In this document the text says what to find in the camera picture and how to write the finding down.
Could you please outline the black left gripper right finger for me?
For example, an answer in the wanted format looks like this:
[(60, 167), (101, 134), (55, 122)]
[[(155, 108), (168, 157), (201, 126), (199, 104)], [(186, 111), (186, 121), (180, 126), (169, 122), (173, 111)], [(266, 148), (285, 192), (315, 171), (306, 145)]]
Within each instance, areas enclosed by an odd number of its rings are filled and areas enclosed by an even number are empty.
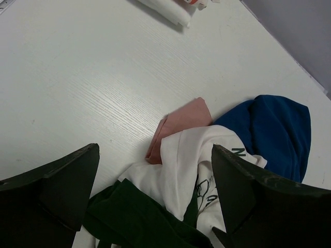
[(212, 168), (225, 229), (225, 247), (330, 247), (330, 190), (260, 168), (220, 145)]

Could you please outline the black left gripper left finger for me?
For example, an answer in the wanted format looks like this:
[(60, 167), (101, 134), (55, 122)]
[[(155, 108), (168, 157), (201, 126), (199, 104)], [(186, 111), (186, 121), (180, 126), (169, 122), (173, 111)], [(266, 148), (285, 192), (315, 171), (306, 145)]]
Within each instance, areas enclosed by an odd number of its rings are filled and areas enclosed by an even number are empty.
[(1, 247), (72, 247), (100, 160), (92, 143), (1, 180)]

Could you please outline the blue t shirt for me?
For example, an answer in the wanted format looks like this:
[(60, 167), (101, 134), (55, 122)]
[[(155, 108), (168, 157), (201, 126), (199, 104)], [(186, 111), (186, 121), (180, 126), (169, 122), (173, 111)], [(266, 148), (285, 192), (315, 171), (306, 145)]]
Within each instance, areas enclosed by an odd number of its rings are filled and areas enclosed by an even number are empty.
[(213, 124), (234, 131), (249, 154), (267, 160), (267, 170), (303, 181), (311, 148), (307, 106), (282, 96), (259, 95), (230, 109)]

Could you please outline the white and green t shirt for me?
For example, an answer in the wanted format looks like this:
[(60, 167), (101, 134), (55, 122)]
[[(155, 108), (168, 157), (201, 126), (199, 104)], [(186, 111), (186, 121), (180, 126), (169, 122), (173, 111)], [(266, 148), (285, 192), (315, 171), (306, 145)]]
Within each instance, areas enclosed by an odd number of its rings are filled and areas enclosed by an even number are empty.
[(221, 247), (212, 231), (225, 230), (212, 168), (214, 145), (266, 166), (226, 127), (177, 132), (162, 139), (160, 162), (132, 164), (89, 200), (84, 228), (100, 247)]

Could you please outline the pink printed t shirt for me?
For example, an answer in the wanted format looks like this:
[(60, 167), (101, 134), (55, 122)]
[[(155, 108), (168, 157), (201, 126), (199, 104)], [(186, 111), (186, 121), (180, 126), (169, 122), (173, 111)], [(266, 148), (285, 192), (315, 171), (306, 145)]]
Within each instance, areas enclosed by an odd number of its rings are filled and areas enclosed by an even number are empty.
[(212, 116), (201, 97), (195, 98), (160, 120), (145, 159), (150, 164), (161, 164), (160, 147), (163, 138), (183, 130), (206, 127), (212, 123)]

